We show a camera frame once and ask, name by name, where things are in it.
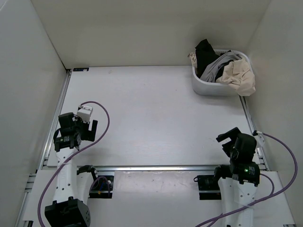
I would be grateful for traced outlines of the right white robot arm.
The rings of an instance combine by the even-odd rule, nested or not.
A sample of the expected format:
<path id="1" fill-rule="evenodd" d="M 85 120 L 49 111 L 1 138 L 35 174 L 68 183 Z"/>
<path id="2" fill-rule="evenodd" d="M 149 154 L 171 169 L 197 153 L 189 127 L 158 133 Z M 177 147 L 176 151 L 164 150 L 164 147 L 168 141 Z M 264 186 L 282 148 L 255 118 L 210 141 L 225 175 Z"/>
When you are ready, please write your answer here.
<path id="1" fill-rule="evenodd" d="M 253 161 L 257 141 L 237 127 L 216 138 L 218 142 L 225 139 L 230 139 L 222 145 L 230 163 L 218 166 L 213 176 L 213 185 L 221 193 L 224 215 L 221 220 L 224 227 L 252 227 L 251 203 L 260 182 L 259 166 Z"/>

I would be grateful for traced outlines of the grey trousers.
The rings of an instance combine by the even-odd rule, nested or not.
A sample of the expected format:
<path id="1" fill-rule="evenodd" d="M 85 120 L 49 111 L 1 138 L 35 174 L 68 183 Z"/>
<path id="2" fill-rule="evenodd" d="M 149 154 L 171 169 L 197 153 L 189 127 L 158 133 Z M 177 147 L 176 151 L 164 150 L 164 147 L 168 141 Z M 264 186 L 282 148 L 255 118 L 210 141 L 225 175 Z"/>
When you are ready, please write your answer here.
<path id="1" fill-rule="evenodd" d="M 216 81 L 217 73 L 221 68 L 224 68 L 225 65 L 229 64 L 230 61 L 240 60 L 241 56 L 235 52 L 226 52 L 221 55 L 218 59 L 207 65 L 206 69 L 202 73 L 200 79 L 205 82 L 214 83 Z"/>

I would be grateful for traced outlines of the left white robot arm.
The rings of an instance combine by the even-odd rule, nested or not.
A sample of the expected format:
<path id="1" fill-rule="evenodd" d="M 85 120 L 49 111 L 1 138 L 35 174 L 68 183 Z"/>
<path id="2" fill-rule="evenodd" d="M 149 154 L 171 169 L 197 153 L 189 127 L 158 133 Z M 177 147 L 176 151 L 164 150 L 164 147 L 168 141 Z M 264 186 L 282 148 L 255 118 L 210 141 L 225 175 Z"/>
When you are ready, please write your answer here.
<path id="1" fill-rule="evenodd" d="M 67 158 L 80 149 L 81 142 L 94 141 L 98 122 L 90 120 L 91 111 L 59 115 L 60 128 L 53 136 L 57 166 L 56 188 L 51 205 L 45 207 L 45 217 L 53 227 L 88 227 L 90 211 L 87 206 L 89 189 L 95 189 L 99 177 L 92 165 L 77 168 Z"/>

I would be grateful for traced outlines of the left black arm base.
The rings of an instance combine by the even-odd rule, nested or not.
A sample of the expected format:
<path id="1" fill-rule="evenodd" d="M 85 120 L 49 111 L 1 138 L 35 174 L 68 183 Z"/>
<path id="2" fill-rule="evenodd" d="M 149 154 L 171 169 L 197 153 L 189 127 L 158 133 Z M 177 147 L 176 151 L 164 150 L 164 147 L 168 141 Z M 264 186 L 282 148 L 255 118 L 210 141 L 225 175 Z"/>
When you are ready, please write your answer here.
<path id="1" fill-rule="evenodd" d="M 105 179 L 100 178 L 92 184 L 89 198 L 91 199 L 111 199 L 113 196 L 114 188 L 114 176 L 106 175 L 107 183 Z"/>

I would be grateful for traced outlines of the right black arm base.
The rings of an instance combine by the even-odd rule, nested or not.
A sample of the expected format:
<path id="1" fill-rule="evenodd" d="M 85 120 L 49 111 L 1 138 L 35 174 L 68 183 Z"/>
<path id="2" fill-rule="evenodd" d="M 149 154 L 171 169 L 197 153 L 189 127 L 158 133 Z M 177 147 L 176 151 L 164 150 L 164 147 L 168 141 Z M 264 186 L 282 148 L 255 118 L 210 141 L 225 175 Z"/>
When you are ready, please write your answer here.
<path id="1" fill-rule="evenodd" d="M 220 188 L 213 175 L 197 175 L 194 182 L 198 183 L 201 201 L 221 200 Z"/>

